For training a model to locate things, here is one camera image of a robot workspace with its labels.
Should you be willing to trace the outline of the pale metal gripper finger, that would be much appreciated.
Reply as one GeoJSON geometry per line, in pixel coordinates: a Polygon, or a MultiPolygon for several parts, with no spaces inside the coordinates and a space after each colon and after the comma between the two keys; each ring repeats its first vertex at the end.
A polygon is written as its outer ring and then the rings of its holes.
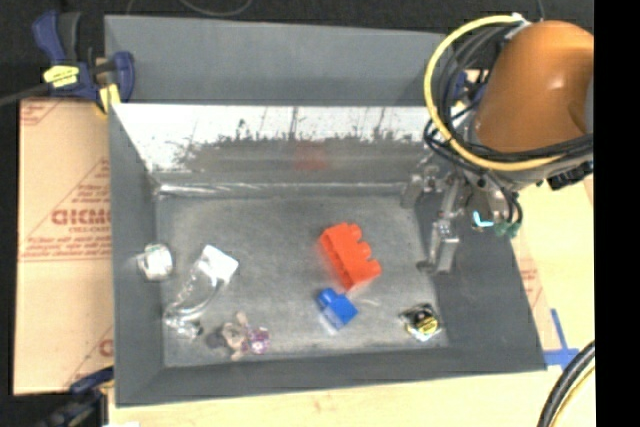
{"type": "Polygon", "coordinates": [[[434,269],[434,257],[431,254],[431,242],[435,218],[431,211],[430,204],[419,202],[415,207],[415,216],[422,246],[422,258],[419,260],[417,267],[421,271],[432,271],[434,269]]]}
{"type": "Polygon", "coordinates": [[[439,219],[435,223],[434,262],[436,273],[449,273],[453,266],[460,237],[453,219],[439,219]]]}

